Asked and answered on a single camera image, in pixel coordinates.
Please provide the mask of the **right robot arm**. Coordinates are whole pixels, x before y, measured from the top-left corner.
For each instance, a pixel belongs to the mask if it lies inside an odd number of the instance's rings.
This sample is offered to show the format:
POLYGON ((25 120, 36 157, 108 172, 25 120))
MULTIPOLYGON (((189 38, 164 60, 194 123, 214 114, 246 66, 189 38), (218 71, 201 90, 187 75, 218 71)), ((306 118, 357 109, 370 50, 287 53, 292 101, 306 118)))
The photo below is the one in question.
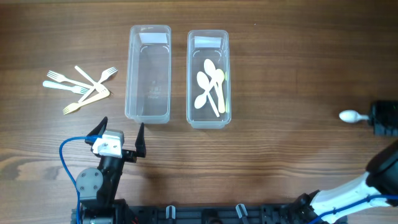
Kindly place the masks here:
MULTIPOLYGON (((377 136, 397 136, 397 102, 377 100, 368 114, 339 113, 346 123, 367 121, 377 136)), ((376 154, 364 173, 334 189, 302 194, 289 205, 289 223, 337 223, 352 213, 373 207, 397 206, 397 141, 376 154)))

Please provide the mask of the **cream spoon lowest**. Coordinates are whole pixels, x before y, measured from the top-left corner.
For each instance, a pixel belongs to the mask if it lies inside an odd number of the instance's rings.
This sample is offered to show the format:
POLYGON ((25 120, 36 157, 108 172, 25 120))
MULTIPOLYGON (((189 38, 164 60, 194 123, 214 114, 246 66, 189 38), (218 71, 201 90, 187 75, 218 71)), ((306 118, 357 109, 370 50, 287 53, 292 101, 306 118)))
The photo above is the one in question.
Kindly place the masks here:
POLYGON ((214 87, 215 83, 211 80, 210 82, 206 82, 205 80, 198 81, 198 84, 201 88, 204 88, 205 91, 201 94, 198 95, 195 99, 194 102, 194 107, 196 109, 199 109, 204 106, 204 104, 209 100, 211 106, 213 108, 216 108, 215 102, 210 94, 210 90, 214 87))

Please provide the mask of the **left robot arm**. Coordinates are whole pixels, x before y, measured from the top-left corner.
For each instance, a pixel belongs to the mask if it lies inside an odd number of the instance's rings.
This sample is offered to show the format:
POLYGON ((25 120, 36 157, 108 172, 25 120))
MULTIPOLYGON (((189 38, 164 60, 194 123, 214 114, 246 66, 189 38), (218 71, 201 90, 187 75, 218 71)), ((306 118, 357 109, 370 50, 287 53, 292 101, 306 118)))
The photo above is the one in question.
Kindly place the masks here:
POLYGON ((79 202, 72 217, 73 223, 138 223, 137 215, 124 199, 115 199, 124 164, 135 163, 146 156, 144 123, 135 141, 136 149, 123 149, 124 133, 108 129, 107 117, 85 137, 91 152, 100 158, 96 168, 80 172, 75 181, 79 202))

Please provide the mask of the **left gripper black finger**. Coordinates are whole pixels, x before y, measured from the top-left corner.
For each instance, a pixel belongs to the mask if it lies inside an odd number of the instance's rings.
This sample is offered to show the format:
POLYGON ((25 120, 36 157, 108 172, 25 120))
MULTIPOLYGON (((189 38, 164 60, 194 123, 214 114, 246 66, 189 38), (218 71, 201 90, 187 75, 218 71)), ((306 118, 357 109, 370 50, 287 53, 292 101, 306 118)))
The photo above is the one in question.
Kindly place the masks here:
POLYGON ((137 138, 135 141, 136 157, 146 157, 146 143, 144 139, 144 123, 141 123, 137 138))
POLYGON ((106 130, 108 123, 108 117, 105 116, 99 125, 97 125, 91 132, 89 132, 85 138, 86 144, 93 144, 97 138, 100 138, 106 130))

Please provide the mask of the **white spoon long thin handle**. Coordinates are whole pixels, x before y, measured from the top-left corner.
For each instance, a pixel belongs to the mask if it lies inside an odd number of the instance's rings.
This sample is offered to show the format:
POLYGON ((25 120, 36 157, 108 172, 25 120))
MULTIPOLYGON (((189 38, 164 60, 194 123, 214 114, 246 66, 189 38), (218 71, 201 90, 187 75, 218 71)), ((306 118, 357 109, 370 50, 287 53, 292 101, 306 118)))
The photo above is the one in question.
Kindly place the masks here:
POLYGON ((209 81, 207 75, 205 75, 203 72, 198 72, 197 73, 197 83, 198 85, 204 89, 204 92, 201 95, 198 95, 195 99, 194 102, 194 107, 196 109, 200 109, 204 106, 204 104, 209 100, 211 107, 213 108, 213 111, 216 115, 216 117, 219 117, 220 114, 218 112, 218 109, 215 105, 215 102, 210 94, 210 90, 214 87, 215 82, 214 81, 209 81))

